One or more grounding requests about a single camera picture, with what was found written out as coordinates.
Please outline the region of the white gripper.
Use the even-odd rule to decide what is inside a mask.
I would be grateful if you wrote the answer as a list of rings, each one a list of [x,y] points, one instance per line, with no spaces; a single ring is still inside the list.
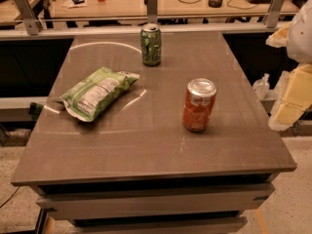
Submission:
[[[288,22],[266,39],[270,47],[288,46],[291,27]],[[293,71],[283,71],[274,88],[277,96],[271,109],[268,126],[274,131],[291,127],[312,105],[312,65],[300,63]]]

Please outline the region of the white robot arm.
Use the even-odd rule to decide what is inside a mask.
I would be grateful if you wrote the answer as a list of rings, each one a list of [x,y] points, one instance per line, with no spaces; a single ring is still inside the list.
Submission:
[[[298,66],[283,72],[276,87],[276,101],[268,126],[274,131],[291,127],[312,105],[312,0],[308,0],[287,23],[270,35],[266,44],[286,47],[290,59]]]

